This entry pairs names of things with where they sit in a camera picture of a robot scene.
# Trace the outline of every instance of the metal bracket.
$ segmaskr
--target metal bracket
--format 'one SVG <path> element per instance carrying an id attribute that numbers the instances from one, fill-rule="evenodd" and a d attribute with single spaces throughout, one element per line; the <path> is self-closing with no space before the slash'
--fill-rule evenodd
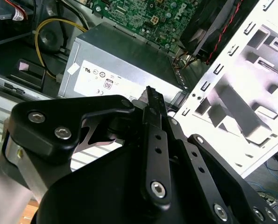
<path id="1" fill-rule="evenodd" d="M 204 140 L 195 134 L 188 142 L 199 149 L 216 186 L 240 223 L 274 224 L 276 212 L 249 186 L 244 179 Z"/>
<path id="2" fill-rule="evenodd" d="M 122 96 L 26 102 L 13 108 L 8 131 L 17 145 L 59 164 L 71 158 L 79 143 L 83 120 L 100 115 L 106 119 L 134 110 Z"/>
<path id="3" fill-rule="evenodd" d="M 173 118 L 168 119 L 168 136 L 170 149 L 181 164 L 185 165 L 188 174 L 192 174 L 193 182 L 201 197 L 203 208 L 211 223 L 233 223 L 233 218 L 225 205 L 214 180 L 205 164 L 198 148 L 187 142 L 180 124 Z"/>
<path id="4" fill-rule="evenodd" d="M 143 166 L 141 192 L 158 210 L 171 204 L 171 178 L 167 133 L 162 130 L 162 113 L 166 116 L 164 98 L 149 86 L 143 93 L 148 106 L 143 110 Z"/>

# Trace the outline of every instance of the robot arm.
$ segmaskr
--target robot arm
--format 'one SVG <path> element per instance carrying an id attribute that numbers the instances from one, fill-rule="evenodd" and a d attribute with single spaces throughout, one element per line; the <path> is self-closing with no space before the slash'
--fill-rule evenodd
<path id="1" fill-rule="evenodd" d="M 278 224 L 204 138 L 187 138 L 167 116 L 162 94 L 147 87 L 140 100 L 142 108 L 103 96 L 13 109 L 1 158 L 40 203 L 32 223 Z M 115 139 L 123 146 L 71 172 L 74 152 Z"/>

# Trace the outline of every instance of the red wire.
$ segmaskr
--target red wire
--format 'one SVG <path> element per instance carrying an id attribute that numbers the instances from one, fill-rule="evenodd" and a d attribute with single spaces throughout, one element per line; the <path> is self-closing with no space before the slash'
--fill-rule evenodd
<path id="1" fill-rule="evenodd" d="M 19 10 L 23 14 L 24 18 L 28 19 L 28 15 L 26 14 L 25 10 L 23 10 L 23 8 L 21 8 L 20 6 L 10 2 L 9 0 L 5 0 L 5 2 L 7 2 L 9 5 L 11 5 L 14 8 L 16 8 L 17 10 Z"/>
<path id="2" fill-rule="evenodd" d="M 235 10 L 235 12 L 233 13 L 232 17 L 230 18 L 228 24 L 224 27 L 223 31 L 220 33 L 220 35 L 219 35 L 219 40 L 218 40 L 218 42 L 215 44 L 214 50 L 212 51 L 212 53 L 210 53 L 209 58 L 208 58 L 207 61 L 206 61 L 206 64 L 207 64 L 207 65 L 209 65 L 209 60 L 212 58 L 213 53 L 216 52 L 216 50 L 218 49 L 218 45 L 219 45 L 219 43 L 221 42 L 222 36 L 223 36 L 223 34 L 225 33 L 226 29 L 227 29 L 227 28 L 229 27 L 229 25 L 233 22 L 233 19 L 234 19 L 235 15 L 237 14 L 238 10 L 240 9 L 240 6 L 241 6 L 241 4 L 242 4 L 242 1 L 243 1 L 243 0 L 241 0 L 241 1 L 237 4 L 236 10 Z"/>

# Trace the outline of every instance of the wooden surface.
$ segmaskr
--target wooden surface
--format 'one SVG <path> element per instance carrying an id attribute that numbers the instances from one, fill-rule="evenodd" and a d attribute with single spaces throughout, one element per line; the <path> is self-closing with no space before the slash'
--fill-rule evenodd
<path id="1" fill-rule="evenodd" d="M 36 201 L 30 201 L 23 211 L 18 224 L 30 224 L 37 209 L 38 203 Z"/>

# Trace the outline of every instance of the blue wire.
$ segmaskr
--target blue wire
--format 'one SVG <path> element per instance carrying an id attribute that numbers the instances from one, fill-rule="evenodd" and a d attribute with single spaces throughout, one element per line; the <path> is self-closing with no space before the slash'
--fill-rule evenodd
<path id="1" fill-rule="evenodd" d="M 268 161 L 264 162 L 265 166 L 269 169 L 269 170 L 272 170 L 272 171 L 278 171 L 278 169 L 272 169 L 272 168 L 269 168 L 269 164 L 268 164 Z"/>
<path id="2" fill-rule="evenodd" d="M 247 182 L 247 183 L 248 183 L 248 184 L 254 184 L 254 185 L 260 187 L 260 189 L 263 190 L 264 192 L 270 193 L 270 194 L 272 194 L 272 196 L 273 196 L 273 195 L 277 195 L 277 197 L 278 197 L 278 192 L 276 192 L 276 191 L 267 190 L 267 189 L 263 188 L 263 186 L 259 185 L 258 183 L 254 183 L 254 182 Z"/>
<path id="3" fill-rule="evenodd" d="M 276 180 L 278 181 L 278 177 L 277 177 L 276 175 L 274 175 L 274 174 L 270 171 L 270 169 L 269 169 L 268 167 L 266 167 L 266 168 L 267 168 L 267 170 L 269 171 L 269 173 L 270 173 L 273 177 L 275 177 Z"/>

